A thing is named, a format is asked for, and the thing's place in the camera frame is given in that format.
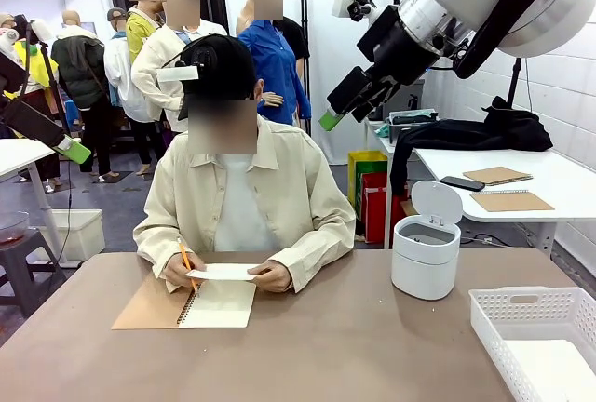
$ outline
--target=white plastic box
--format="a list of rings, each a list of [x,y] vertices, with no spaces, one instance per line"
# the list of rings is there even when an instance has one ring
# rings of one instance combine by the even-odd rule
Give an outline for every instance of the white plastic box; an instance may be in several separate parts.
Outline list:
[[[510,341],[567,341],[596,373],[596,301],[581,288],[471,290],[471,324],[517,402],[547,402]],[[596,401],[596,394],[590,400]]]
[[[54,221],[58,227],[60,248],[64,243],[64,238],[68,232],[68,209],[52,209]],[[105,248],[105,238],[103,237],[102,211],[100,209],[71,209],[70,211],[70,233],[64,247],[63,257],[68,261],[86,261],[94,255],[102,252]],[[42,233],[47,243],[51,245],[47,227],[37,227]],[[38,249],[35,254],[40,259],[46,259],[47,256],[40,254],[43,251]]]

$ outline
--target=gray stool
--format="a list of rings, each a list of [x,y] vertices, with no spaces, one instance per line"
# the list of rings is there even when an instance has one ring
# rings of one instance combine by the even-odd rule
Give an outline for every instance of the gray stool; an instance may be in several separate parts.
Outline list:
[[[27,256],[38,248],[43,248],[49,256],[48,264],[30,264]],[[46,239],[39,230],[29,228],[25,236],[17,242],[0,246],[0,265],[4,267],[5,275],[0,275],[0,288],[10,283],[15,296],[0,296],[0,305],[18,305],[24,316],[32,315],[41,305],[41,299],[47,293],[46,283],[34,282],[33,272],[52,272],[56,274],[56,282],[66,281],[64,272],[58,265],[56,257],[49,248]]]

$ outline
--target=seated person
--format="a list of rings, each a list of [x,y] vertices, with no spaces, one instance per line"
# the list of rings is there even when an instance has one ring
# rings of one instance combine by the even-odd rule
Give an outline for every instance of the seated person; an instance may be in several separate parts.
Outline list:
[[[177,136],[157,166],[147,218],[134,230],[139,255],[173,290],[191,287],[178,238],[198,270],[205,252],[276,252],[250,270],[254,283],[302,290],[353,248],[354,210],[301,129],[257,115],[264,82],[244,44],[210,35],[186,46],[181,60],[199,72],[183,81],[180,118],[190,110],[191,136]]]

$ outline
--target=black phone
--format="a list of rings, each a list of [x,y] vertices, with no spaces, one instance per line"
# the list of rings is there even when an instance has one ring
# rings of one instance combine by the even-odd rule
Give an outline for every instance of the black phone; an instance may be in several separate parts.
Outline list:
[[[461,188],[463,190],[475,192],[482,191],[486,186],[484,183],[481,183],[479,181],[469,181],[467,179],[460,179],[458,177],[451,176],[445,177],[440,182],[449,186],[454,186],[455,188]]]

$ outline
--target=transparent bowl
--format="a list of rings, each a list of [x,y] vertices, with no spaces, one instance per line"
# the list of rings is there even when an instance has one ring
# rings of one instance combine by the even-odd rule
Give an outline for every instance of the transparent bowl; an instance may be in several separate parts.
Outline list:
[[[29,213],[0,212],[0,245],[18,241],[25,236],[27,228],[29,228]]]

